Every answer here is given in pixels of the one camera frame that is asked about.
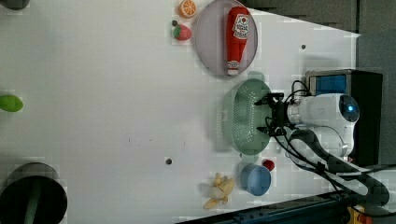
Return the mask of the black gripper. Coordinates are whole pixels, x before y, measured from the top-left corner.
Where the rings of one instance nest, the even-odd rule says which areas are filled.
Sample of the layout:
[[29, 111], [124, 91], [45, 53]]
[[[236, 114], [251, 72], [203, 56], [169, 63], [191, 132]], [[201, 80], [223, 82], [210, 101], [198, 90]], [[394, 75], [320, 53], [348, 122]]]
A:
[[282, 92], [272, 92], [268, 94], [268, 97], [261, 98], [254, 105], [269, 105], [272, 110], [271, 122], [269, 127], [257, 127], [256, 129], [271, 136], [284, 135], [286, 133], [285, 128], [289, 125], [286, 104], [283, 102], [284, 94]]

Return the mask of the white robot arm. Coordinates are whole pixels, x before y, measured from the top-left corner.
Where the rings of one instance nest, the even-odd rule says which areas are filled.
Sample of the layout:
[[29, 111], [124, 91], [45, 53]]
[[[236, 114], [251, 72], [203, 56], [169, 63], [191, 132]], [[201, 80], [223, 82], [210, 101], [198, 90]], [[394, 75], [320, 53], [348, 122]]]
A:
[[259, 131], [285, 137], [285, 150], [297, 166], [322, 176], [360, 203], [395, 211], [395, 167], [365, 169], [346, 160], [354, 149], [354, 129], [360, 118], [354, 98], [327, 93], [287, 101], [281, 92], [273, 92], [256, 104], [272, 110]]

